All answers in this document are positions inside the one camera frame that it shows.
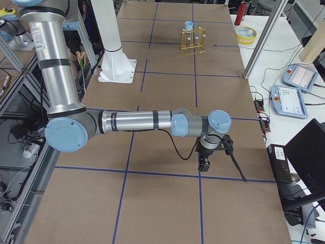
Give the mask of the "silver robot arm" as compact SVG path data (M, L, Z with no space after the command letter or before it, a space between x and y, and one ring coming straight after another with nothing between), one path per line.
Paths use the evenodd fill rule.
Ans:
M191 114L186 109L134 112L89 111L79 101L67 46L65 23L78 26L76 1L17 1L21 19L29 25L39 68L50 100L45 129L47 142L56 150L71 153L90 138L110 132L164 131L169 136L195 137L193 150L199 153L199 171L210 167L216 150L233 155L228 135L231 117L222 110L209 115Z

